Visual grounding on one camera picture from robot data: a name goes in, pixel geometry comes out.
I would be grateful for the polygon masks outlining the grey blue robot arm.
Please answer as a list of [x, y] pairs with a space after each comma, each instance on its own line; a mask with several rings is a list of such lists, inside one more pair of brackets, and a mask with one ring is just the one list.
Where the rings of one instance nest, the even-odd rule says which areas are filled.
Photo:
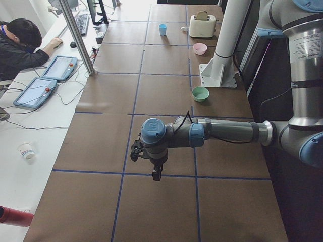
[[148, 159], [159, 181], [168, 149], [200, 147], [207, 139], [276, 145], [304, 164], [322, 168], [322, 1], [261, 1], [257, 33], [287, 37], [293, 117], [287, 122], [235, 122], [182, 116], [173, 123], [146, 120], [130, 157]]

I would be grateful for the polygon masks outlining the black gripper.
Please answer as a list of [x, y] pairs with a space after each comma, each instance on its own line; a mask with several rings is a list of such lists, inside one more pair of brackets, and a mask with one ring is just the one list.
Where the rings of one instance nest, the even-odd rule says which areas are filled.
[[[136, 162], [138, 158], [150, 159], [150, 156], [147, 153], [146, 148], [143, 146], [143, 141], [141, 140], [141, 133], [138, 134], [137, 139], [131, 146], [130, 158], [133, 162]], [[153, 166], [152, 178], [154, 181], [159, 182], [162, 177], [163, 165], [155, 164]]]

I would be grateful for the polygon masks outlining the person's hand on desk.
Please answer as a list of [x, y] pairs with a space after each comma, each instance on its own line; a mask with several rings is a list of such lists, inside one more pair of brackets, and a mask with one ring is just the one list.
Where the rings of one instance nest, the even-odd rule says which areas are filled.
[[53, 39], [50, 41], [49, 45], [50, 45], [53, 49], [55, 49], [55, 48], [57, 48], [59, 45], [61, 45], [62, 43], [63, 43], [63, 40], [62, 40], [61, 38], [55, 37], [55, 38], [53, 38]]

